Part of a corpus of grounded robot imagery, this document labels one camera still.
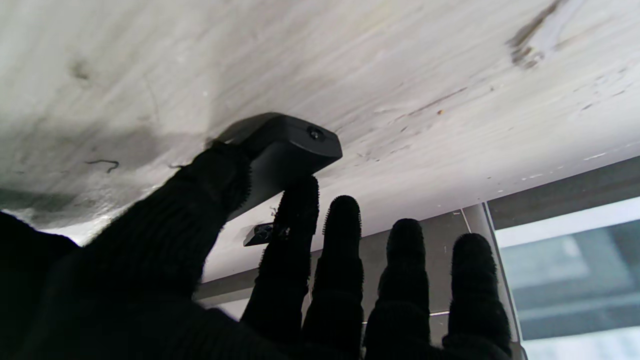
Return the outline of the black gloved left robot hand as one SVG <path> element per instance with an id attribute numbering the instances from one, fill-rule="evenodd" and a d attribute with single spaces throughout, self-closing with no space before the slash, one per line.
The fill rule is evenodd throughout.
<path id="1" fill-rule="evenodd" d="M 330 204 L 309 290 L 319 185 L 287 189 L 249 303 L 237 321 L 194 300 L 206 258 L 250 193 L 238 146 L 212 142 L 89 244 L 45 272 L 42 297 L 9 360 L 510 360 L 509 319 L 489 242 L 461 235 L 451 260 L 448 332 L 432 345 L 422 227 L 396 221 L 363 326 L 361 210 Z M 311 303 L 302 315 L 302 303 Z"/>

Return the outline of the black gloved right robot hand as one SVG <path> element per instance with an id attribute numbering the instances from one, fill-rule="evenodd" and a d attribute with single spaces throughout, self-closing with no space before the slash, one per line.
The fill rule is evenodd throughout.
<path id="1" fill-rule="evenodd" d="M 21 350 L 41 305 L 50 270 L 76 249 L 64 235 L 38 231 L 0 214 L 0 357 Z"/>

